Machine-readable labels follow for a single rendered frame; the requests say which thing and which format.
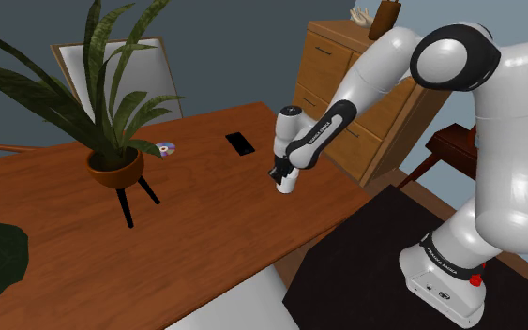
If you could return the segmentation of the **black phone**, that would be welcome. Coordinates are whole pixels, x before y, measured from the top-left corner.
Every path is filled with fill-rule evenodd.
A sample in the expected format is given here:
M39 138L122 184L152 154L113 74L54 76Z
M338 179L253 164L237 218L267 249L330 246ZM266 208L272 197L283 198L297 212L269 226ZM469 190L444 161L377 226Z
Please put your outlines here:
M244 137L241 132L227 134L225 138L232 145L232 147L238 153L239 156L244 156L255 151L255 148L250 144L250 142Z

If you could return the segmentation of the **brown wooden table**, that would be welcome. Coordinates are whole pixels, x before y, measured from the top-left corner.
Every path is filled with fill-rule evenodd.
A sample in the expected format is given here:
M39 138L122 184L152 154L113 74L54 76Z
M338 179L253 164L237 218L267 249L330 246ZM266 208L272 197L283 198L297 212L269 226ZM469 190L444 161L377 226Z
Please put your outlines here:
M160 330L338 225L367 194L320 158L290 194L269 177L274 113L256 102L143 127L170 142L143 188L117 196L71 142L0 157L0 222L29 238L24 279L0 295L0 330ZM239 156L227 134L255 148Z

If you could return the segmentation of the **wooden chest of drawers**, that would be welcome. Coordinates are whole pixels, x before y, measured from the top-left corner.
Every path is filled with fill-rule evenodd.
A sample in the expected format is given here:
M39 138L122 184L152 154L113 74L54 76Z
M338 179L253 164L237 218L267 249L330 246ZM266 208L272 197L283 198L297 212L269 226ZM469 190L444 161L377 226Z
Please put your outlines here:
M372 44L354 22L310 21L293 104L320 119L351 65ZM324 152L360 186L397 169L449 94L408 77L356 118Z

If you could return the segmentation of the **black robot stand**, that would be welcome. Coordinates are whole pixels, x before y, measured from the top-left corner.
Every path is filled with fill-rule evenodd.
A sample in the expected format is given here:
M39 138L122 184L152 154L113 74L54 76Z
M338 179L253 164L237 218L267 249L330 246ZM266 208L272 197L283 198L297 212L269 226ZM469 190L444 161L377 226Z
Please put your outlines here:
M442 220L388 186L306 254L283 304L300 330L528 330L528 279L487 263L484 314L462 329L405 284L400 252Z

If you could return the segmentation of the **potted plant on black legs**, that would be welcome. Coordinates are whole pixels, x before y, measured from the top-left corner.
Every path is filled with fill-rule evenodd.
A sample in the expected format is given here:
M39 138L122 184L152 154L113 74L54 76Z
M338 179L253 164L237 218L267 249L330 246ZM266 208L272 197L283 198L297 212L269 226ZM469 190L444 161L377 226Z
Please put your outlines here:
M0 49L39 77L33 81L0 67L0 91L89 148L86 169L95 181L116 191L128 225L133 223L126 195L128 187L139 184L155 203L159 201L143 178L143 157L159 157L161 153L154 143L134 135L149 121L168 113L161 104L171 100L171 96L150 98L144 91L130 92L122 99L116 96L130 57L146 48L141 43L143 34L170 1L153 0L135 23L125 44L107 54L106 45L113 26L129 7L122 6L102 15L101 0L94 0L88 10L83 37L86 100L74 97L58 79L0 38Z

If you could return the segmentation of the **dark red side table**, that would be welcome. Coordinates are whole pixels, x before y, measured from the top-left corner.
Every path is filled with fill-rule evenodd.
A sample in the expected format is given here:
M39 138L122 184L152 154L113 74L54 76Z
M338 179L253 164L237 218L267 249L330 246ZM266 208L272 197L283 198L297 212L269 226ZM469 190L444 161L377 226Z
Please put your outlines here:
M443 161L475 179L477 162L475 135L476 126L467 129L459 124L452 124L435 132L426 143L430 155L398 184L398 189L402 189L411 181L416 181L438 161Z

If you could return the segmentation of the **white chair with wooden frame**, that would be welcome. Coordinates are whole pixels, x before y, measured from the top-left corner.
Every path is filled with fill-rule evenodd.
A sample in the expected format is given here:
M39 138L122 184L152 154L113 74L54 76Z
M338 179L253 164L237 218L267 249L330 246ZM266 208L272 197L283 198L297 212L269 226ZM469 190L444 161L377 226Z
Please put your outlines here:
M113 51L118 47L125 45L125 43L126 39L108 41L103 61L107 60ZM166 52L164 51L162 38L143 37L138 43L154 46L155 48L134 51L128 60L128 64L120 81L115 99L115 108L120 104L126 94L133 91L147 92L146 98L133 111L130 119L133 118L135 113L150 98L162 95L177 95ZM91 108L85 85L82 43L56 44L52 45L51 49L59 67L62 69L72 94L79 101L84 101L83 109L87 112L89 117L94 120L94 112ZM107 66L105 80L105 96L107 101L109 101L113 74L119 62L120 55L121 54L118 54L113 57ZM150 120L148 123L144 124L144 126L181 119L183 117L180 100L178 99L164 101L157 107L166 108L170 112Z

